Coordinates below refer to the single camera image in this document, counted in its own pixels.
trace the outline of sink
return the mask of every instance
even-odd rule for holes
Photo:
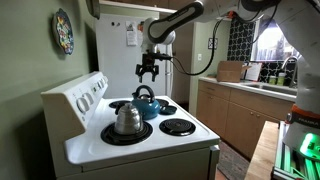
[[[288,95],[297,95],[297,90],[288,88],[288,87],[283,87],[283,86],[274,86],[274,85],[268,85],[268,84],[242,84],[244,86],[252,87],[252,88],[258,88],[258,89],[263,89],[267,91],[273,91],[273,92],[278,92],[278,93],[284,93]]]

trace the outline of silver kettle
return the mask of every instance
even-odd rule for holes
[[[119,105],[115,114],[118,115],[114,130],[121,135],[131,135],[143,129],[143,121],[138,109],[131,103]]]

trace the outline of blue kettle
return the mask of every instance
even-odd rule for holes
[[[149,92],[149,95],[140,96],[141,89],[146,89]],[[154,93],[149,86],[139,86],[136,92],[132,93],[132,96],[133,100],[131,104],[138,109],[143,120],[149,120],[158,116],[160,112],[160,104],[155,99]]]

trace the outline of teapot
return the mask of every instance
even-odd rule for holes
[[[142,118],[138,109],[131,103],[119,104],[115,111],[118,115],[114,130],[121,135],[131,135],[143,129]]]
[[[140,96],[140,90],[146,89],[149,95]],[[143,120],[149,120],[158,116],[160,104],[155,99],[154,93],[149,86],[141,85],[136,92],[132,93],[133,100],[131,103],[139,110]]]

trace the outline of window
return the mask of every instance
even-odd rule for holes
[[[267,20],[256,23],[255,38]],[[290,56],[299,56],[299,52],[284,37],[281,29],[272,20],[252,47],[252,61],[281,61]]]

